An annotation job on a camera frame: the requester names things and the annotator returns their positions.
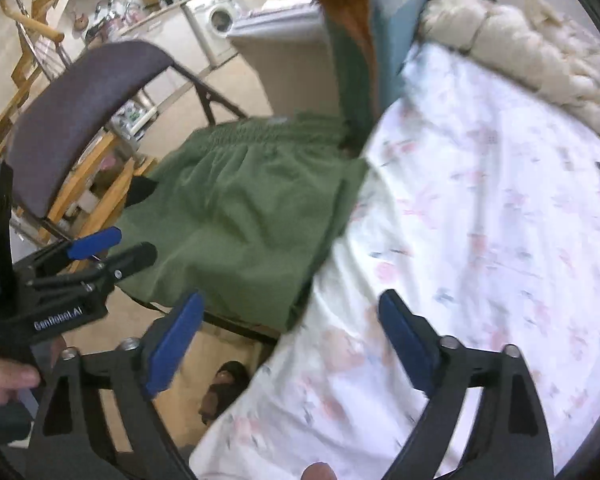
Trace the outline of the person's right hand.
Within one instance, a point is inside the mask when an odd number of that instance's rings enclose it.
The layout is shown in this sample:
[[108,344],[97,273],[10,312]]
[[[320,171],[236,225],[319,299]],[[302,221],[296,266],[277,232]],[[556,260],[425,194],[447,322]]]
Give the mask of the person's right hand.
[[337,476],[329,464],[314,463],[302,472],[301,480],[337,480]]

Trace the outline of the person's left hand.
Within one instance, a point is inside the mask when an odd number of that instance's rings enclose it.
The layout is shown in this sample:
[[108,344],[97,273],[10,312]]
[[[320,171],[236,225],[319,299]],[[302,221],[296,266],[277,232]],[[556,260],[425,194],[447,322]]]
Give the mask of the person's left hand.
[[40,382],[35,366],[0,357],[0,406],[15,400],[19,390],[36,388]]

